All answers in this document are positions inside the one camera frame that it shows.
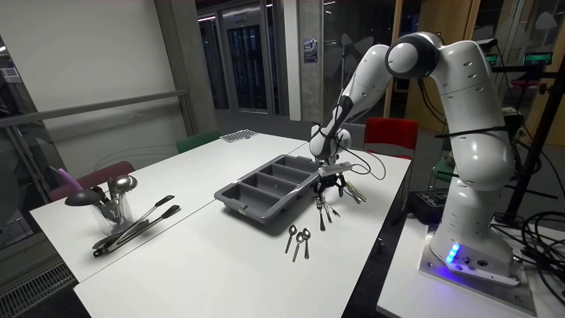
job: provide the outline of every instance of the white table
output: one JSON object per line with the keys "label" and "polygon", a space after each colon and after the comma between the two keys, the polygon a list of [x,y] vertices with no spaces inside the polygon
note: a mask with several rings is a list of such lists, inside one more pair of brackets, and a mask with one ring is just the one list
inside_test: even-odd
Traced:
{"label": "white table", "polygon": [[[358,152],[376,175],[377,159]],[[311,157],[304,145],[292,156]],[[340,214],[320,231],[312,196],[297,201],[271,227],[212,202],[133,253],[75,287],[91,317],[340,317],[406,174],[409,160],[380,156],[384,181],[346,172],[369,198],[358,205],[326,191]],[[348,153],[341,160],[359,162]],[[287,229],[308,227],[310,259],[301,246],[292,262]]]}
{"label": "white table", "polygon": [[92,245],[104,235],[91,207],[68,207],[64,200],[33,210],[32,216],[76,279],[81,282],[214,200],[214,192],[252,169],[303,145],[305,141],[259,134],[228,143],[216,140],[132,173],[139,185],[127,194],[133,218],[141,217],[166,195],[175,198],[150,216],[153,220],[173,204],[181,211],[111,254],[94,258]]}
{"label": "white table", "polygon": [[[418,269],[427,232],[428,226],[418,220],[406,220],[379,297],[378,311],[390,317],[401,318],[438,318],[454,315],[460,318],[531,317],[514,308],[420,272]],[[565,239],[565,232],[540,227],[540,233],[555,239]],[[511,239],[507,239],[507,242],[515,251],[519,251],[519,243]],[[545,287],[532,267],[526,264],[526,274],[537,316],[562,318],[565,309]],[[558,293],[565,289],[562,284],[560,287],[556,284],[555,287]]]}

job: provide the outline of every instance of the handrail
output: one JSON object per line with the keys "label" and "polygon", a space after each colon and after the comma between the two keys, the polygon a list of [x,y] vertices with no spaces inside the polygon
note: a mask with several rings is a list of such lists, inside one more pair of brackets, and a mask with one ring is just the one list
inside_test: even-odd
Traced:
{"label": "handrail", "polygon": [[75,106],[75,107],[68,107],[68,108],[42,111],[42,112],[39,112],[39,113],[17,115],[17,116],[12,116],[12,117],[7,117],[7,118],[1,118],[0,119],[0,128],[17,126],[17,125],[20,125],[20,124],[27,124],[27,123],[32,123],[32,122],[38,122],[38,121],[42,121],[42,120],[45,120],[45,119],[57,118],[57,117],[62,117],[62,116],[69,116],[69,115],[87,113],[89,111],[109,109],[109,108],[114,108],[114,107],[118,107],[118,106],[130,105],[130,104],[137,104],[137,103],[140,103],[140,102],[161,100],[163,98],[182,96],[182,95],[186,95],[186,94],[187,94],[186,89],[179,89],[178,91],[172,91],[172,92],[166,92],[166,93],[157,93],[157,94],[151,94],[151,95],[124,98],[122,100],[98,102],[98,103],[87,104],[87,105],[82,105],[82,106]]}

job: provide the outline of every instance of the chair backrest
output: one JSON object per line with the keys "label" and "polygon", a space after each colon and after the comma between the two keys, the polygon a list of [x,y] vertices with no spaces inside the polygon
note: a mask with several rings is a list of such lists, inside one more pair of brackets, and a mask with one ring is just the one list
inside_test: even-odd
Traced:
{"label": "chair backrest", "polygon": [[[91,174],[87,174],[84,177],[77,179],[77,181],[82,186],[82,188],[89,189],[106,182],[108,178],[116,178],[121,175],[132,173],[134,171],[136,170],[133,168],[132,164],[127,161],[120,161],[111,166],[96,170]],[[52,190],[49,193],[49,199],[51,199],[51,202],[55,202],[64,197],[72,195],[75,192],[75,188],[68,184],[65,184],[64,186]]]}
{"label": "chair backrest", "polygon": [[418,122],[408,119],[370,117],[365,124],[366,144],[389,144],[415,150]]}
{"label": "chair backrest", "polygon": [[204,132],[202,134],[190,136],[177,142],[177,150],[179,151],[179,153],[189,151],[220,138],[220,135],[221,134],[219,130],[212,130],[209,132]]}

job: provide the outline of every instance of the poster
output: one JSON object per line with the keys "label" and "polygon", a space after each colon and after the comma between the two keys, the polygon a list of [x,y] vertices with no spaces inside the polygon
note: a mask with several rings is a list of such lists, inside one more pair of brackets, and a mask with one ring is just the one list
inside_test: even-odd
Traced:
{"label": "poster", "polygon": [[318,62],[318,39],[304,39],[304,63]]}

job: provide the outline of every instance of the elevator door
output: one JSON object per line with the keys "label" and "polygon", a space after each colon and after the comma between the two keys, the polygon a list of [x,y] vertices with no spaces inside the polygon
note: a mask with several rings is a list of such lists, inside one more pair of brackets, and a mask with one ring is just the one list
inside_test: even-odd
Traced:
{"label": "elevator door", "polygon": [[223,10],[220,16],[231,108],[272,114],[268,39],[259,3]]}

